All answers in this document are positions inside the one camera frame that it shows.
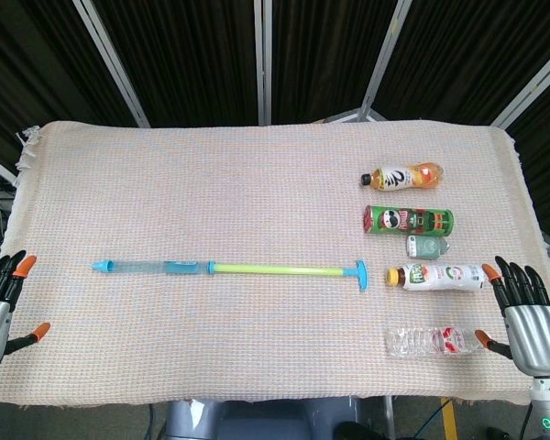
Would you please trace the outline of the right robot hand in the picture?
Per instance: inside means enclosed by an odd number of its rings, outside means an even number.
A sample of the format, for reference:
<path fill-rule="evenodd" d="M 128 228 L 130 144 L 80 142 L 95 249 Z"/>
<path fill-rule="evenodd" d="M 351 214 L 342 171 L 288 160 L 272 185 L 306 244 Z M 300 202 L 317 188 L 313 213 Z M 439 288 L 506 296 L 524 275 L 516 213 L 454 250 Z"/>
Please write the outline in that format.
<path fill-rule="evenodd" d="M 550 298 L 542 277 L 502 257 L 497 266 L 481 265 L 500 308 L 508 342 L 498 342 L 482 330 L 475 337 L 487 350 L 513 361 L 523 374 L 550 378 Z"/>

